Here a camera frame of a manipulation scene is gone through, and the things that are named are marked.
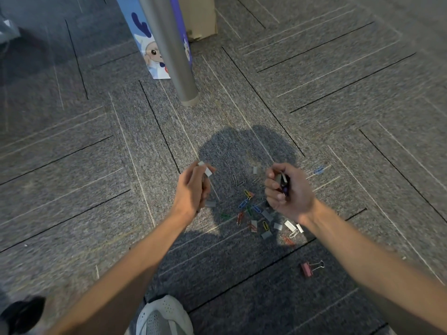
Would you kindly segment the person's left hand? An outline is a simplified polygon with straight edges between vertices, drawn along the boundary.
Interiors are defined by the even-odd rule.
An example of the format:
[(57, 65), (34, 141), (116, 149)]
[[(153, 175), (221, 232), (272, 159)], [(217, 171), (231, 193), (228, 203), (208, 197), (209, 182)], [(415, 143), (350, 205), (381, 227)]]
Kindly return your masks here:
[(171, 213), (190, 224), (200, 210), (194, 210), (191, 199), (192, 163), (179, 176)]

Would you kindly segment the scattered group of silver staples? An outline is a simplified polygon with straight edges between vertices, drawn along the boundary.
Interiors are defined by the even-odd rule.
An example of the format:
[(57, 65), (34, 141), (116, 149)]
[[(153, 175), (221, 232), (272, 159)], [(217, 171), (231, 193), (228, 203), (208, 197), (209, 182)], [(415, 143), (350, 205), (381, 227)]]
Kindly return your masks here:
[[(255, 189), (255, 185), (260, 184), (260, 182), (260, 179), (257, 179), (257, 182), (252, 185), (246, 184), (245, 181), (236, 182), (235, 188), (226, 188), (223, 191), (221, 196), (224, 205), (223, 212), (230, 216), (224, 217), (221, 222), (218, 222), (216, 228), (216, 234), (218, 236), (229, 236), (233, 231), (242, 231), (242, 222), (245, 213), (247, 213), (250, 218), (249, 224), (245, 228), (251, 233), (257, 233), (258, 229), (262, 229), (261, 236), (263, 238), (269, 238), (273, 235), (270, 229), (270, 223), (272, 223), (273, 218), (269, 212), (269, 209), (272, 208), (266, 200), (265, 193), (259, 195), (257, 199), (250, 191), (251, 189)], [(262, 186), (261, 189), (265, 191), (265, 181), (264, 186)]]

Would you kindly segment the person's left forearm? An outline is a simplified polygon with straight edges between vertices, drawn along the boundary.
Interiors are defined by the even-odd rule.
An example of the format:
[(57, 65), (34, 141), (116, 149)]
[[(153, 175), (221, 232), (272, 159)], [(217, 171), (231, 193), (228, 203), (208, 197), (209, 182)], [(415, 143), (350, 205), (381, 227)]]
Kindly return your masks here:
[(161, 261), (197, 214), (172, 208), (46, 335), (124, 335)]

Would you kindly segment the grey metal pole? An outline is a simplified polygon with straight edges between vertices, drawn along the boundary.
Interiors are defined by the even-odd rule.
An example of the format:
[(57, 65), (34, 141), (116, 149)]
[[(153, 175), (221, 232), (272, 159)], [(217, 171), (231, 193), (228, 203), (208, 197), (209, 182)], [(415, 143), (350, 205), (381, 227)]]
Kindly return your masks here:
[(198, 102), (199, 94), (170, 0), (139, 0), (170, 78), (183, 106)]

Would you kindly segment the black shoe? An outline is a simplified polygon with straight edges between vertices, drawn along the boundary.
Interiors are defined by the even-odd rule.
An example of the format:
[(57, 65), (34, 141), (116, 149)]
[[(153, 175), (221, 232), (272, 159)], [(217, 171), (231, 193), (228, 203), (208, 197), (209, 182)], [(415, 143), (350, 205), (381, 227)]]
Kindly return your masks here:
[(10, 304), (0, 314), (0, 335), (23, 335), (33, 329), (42, 317), (46, 300), (36, 295)]

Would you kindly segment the white furniture base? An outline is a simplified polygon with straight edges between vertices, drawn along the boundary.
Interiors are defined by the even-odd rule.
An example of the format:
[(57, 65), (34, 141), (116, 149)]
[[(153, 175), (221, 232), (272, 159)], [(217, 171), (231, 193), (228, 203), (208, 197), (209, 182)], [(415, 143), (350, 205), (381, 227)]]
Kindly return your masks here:
[(0, 15), (0, 45), (21, 37), (19, 27), (11, 20)]

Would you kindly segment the pink binder clip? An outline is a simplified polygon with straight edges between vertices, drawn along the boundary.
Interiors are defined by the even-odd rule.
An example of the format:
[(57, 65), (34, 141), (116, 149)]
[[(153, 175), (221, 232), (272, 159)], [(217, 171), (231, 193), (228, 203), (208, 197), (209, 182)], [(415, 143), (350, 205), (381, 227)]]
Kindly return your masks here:
[(318, 269), (324, 268), (325, 263), (323, 260), (318, 263), (310, 264), (309, 262), (303, 262), (300, 264), (303, 275), (306, 278), (310, 278), (314, 275), (314, 272)]

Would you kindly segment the person's right hand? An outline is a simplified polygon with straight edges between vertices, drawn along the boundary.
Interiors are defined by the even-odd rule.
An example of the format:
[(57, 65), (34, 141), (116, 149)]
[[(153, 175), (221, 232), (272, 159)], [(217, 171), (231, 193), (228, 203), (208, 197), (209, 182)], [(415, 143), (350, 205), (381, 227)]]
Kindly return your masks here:
[(315, 196), (306, 174), (301, 169), (291, 166), (290, 196), (287, 199), (278, 190), (280, 185), (275, 178), (271, 178), (271, 167), (267, 168), (265, 174), (265, 196), (270, 207), (287, 219), (309, 227), (313, 218)]

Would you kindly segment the white mesh shoe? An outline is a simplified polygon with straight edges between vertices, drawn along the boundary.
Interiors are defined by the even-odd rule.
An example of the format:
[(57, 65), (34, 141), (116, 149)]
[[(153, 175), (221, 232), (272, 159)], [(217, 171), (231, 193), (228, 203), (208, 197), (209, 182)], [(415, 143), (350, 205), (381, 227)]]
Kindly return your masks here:
[(194, 335), (194, 330), (183, 305), (168, 294), (142, 308), (135, 335)]

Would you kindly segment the brown cardboard box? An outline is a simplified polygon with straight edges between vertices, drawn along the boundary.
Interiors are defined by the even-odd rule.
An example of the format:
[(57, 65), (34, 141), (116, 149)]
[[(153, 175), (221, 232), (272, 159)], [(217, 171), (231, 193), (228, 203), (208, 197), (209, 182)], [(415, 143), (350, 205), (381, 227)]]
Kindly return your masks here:
[(190, 43), (216, 35), (215, 0), (178, 0)]

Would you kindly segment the blue cartoon paper bag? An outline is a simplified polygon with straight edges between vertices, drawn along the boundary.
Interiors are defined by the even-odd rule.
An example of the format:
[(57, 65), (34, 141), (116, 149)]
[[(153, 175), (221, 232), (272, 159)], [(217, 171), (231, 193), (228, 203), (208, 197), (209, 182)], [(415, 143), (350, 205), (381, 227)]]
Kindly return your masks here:
[[(116, 1), (153, 79), (170, 79), (165, 61), (159, 51), (139, 0)], [(192, 54), (180, 3), (178, 0), (170, 0), (170, 2), (188, 63), (192, 66)]]

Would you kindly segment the person's right forearm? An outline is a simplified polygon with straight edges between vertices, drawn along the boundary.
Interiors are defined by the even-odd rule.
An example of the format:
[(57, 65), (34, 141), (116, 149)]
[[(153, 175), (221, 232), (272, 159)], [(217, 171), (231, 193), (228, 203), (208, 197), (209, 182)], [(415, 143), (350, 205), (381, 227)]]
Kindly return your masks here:
[(362, 287), (396, 335), (447, 335), (447, 287), (373, 242), (317, 199), (299, 222)]

